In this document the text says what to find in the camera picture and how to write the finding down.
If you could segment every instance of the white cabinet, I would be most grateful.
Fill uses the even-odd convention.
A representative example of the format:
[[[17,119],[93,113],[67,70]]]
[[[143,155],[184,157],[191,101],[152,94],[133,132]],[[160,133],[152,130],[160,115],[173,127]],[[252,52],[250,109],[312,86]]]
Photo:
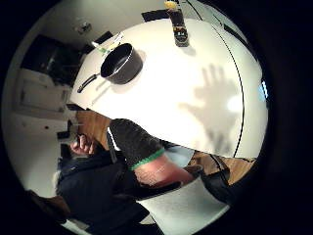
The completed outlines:
[[[49,75],[21,69],[14,92],[14,110],[36,118],[68,119],[67,106],[71,88],[55,85]]]

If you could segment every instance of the hand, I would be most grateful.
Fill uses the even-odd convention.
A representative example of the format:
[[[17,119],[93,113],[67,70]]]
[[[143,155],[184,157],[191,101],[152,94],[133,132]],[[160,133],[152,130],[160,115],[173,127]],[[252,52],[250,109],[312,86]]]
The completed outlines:
[[[109,129],[131,169],[135,169],[142,161],[156,159],[164,152],[157,138],[129,119],[113,119]]]
[[[70,149],[76,155],[95,154],[97,142],[94,138],[90,139],[86,135],[82,134],[77,136],[77,140],[69,145]]]

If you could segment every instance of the wooden floor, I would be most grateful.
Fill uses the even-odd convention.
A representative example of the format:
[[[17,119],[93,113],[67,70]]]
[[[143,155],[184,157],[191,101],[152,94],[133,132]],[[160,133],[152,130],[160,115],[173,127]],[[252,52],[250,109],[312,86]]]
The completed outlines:
[[[108,150],[108,143],[106,137],[106,130],[110,124],[110,119],[99,115],[93,111],[79,111],[76,114],[77,120],[80,125],[78,128],[79,133],[84,133],[89,137],[94,137],[98,140],[103,147]],[[221,158],[220,159],[230,168],[231,174],[229,178],[229,183],[233,184],[234,182],[241,179],[253,166],[253,163],[249,163],[241,159],[230,159],[230,158]],[[200,164],[204,168],[206,174],[214,173],[218,170],[214,160],[205,153],[195,153],[190,165]]]

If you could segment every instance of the pan handle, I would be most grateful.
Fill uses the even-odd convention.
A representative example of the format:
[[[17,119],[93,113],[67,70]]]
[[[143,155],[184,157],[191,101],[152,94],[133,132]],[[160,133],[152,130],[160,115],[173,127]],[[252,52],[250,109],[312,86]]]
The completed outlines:
[[[92,76],[90,76],[87,80],[84,81],[84,83],[82,83],[79,88],[77,89],[77,93],[81,93],[82,90],[93,80],[95,80],[97,78],[97,76],[99,75],[99,73],[97,74],[93,74]]]

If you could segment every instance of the white table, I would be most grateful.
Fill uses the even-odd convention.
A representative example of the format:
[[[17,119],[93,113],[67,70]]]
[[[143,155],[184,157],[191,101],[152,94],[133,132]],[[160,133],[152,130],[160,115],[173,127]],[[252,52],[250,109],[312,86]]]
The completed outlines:
[[[233,157],[243,123],[243,93],[235,63],[210,23],[185,20],[189,47],[177,47],[170,20],[141,23],[123,31],[143,60],[140,73],[124,85],[100,76],[104,58],[85,58],[70,100],[108,118],[128,118],[157,138],[195,150]],[[112,43],[113,38],[103,45]]]

